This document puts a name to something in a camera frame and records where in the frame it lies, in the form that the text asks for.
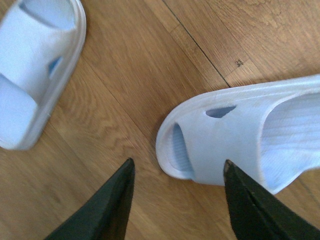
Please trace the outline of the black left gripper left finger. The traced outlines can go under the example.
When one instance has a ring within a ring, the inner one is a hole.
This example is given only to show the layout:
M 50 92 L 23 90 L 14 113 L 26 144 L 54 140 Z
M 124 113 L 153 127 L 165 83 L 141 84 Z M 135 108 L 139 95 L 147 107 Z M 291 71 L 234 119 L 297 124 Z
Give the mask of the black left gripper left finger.
M 135 164 L 128 158 L 47 240 L 123 240 L 132 206 Z

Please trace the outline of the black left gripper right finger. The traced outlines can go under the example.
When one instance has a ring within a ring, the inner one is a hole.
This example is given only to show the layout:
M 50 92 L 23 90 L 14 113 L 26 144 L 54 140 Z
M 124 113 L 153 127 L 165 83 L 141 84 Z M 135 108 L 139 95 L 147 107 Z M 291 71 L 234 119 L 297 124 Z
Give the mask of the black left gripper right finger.
M 320 230 L 291 211 L 231 160 L 224 164 L 230 223 L 238 240 L 318 240 Z

